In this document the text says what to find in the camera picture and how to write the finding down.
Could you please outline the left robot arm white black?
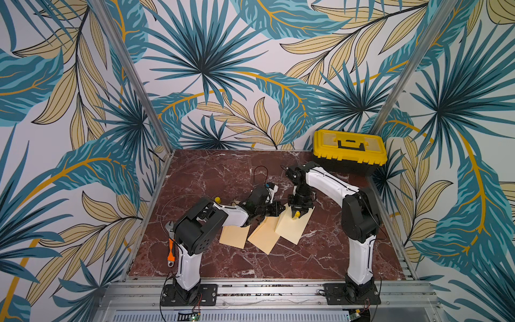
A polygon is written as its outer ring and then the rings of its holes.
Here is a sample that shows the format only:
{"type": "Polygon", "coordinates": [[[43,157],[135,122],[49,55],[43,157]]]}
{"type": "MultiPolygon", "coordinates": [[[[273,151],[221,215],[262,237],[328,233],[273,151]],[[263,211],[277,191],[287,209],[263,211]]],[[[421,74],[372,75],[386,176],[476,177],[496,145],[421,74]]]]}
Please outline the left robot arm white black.
{"type": "Polygon", "coordinates": [[[170,253],[175,255],[177,273],[163,286],[161,306],[214,306],[218,286],[201,282],[203,253],[225,227],[249,228],[254,221],[280,215],[285,206],[274,200],[277,192],[278,185],[267,182],[254,188],[249,197],[237,205],[221,205],[203,197],[178,221],[167,223],[167,234],[172,242],[170,253]]]}

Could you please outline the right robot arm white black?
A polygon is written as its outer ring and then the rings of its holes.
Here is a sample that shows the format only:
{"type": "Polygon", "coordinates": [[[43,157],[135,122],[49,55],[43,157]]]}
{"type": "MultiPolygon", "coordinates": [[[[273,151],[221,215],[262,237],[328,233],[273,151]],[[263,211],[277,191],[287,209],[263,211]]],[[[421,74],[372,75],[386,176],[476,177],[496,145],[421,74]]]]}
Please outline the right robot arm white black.
{"type": "Polygon", "coordinates": [[[349,265],[343,283],[326,283],[321,294],[328,305],[381,303],[373,274],[373,251],[381,228],[380,210],[372,189],[342,181],[315,162],[284,167],[294,185],[288,196],[291,217],[300,219],[314,209],[313,191],[331,198],[341,208],[341,226],[349,239],[349,265]]]}

